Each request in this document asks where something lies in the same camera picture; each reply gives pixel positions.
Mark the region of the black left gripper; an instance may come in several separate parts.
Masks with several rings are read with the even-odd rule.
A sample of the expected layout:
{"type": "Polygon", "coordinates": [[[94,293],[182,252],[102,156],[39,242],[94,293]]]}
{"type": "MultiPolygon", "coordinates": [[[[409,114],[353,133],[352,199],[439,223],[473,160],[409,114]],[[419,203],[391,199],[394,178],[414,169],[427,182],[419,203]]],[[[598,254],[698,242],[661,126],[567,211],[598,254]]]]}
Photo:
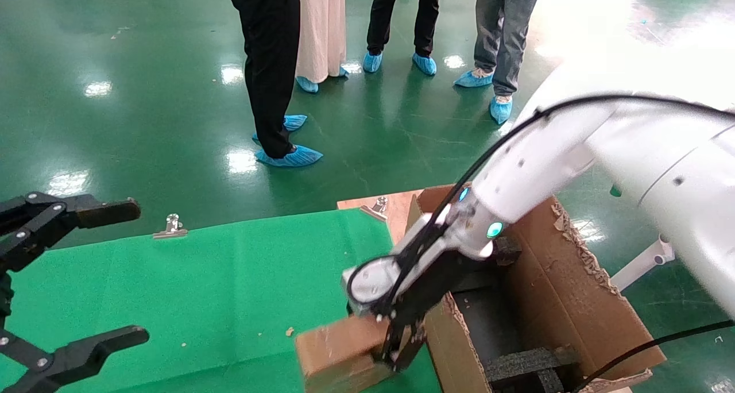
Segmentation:
{"type": "MultiPolygon", "coordinates": [[[[101,202],[90,194],[60,198],[29,193],[2,202],[1,317],[11,315],[13,299],[11,277],[5,272],[21,272],[73,230],[117,225],[139,217],[139,204],[131,198],[101,202]]],[[[149,338],[143,327],[126,326],[72,341],[47,353],[3,329],[1,354],[26,367],[26,372],[2,391],[56,392],[94,377],[111,354],[147,343],[149,338]]]]}

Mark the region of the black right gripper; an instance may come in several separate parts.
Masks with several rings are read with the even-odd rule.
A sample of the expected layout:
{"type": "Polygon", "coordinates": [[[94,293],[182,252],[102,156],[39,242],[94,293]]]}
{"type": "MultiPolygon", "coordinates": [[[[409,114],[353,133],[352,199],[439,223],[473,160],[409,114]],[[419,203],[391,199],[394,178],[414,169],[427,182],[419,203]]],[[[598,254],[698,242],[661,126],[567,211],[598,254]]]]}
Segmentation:
{"type": "Polygon", "coordinates": [[[465,276],[488,262],[489,259],[470,259],[457,249],[444,250],[394,304],[394,317],[381,347],[381,361],[394,366],[396,373],[407,369],[426,342],[424,322],[420,319],[465,276]]]}

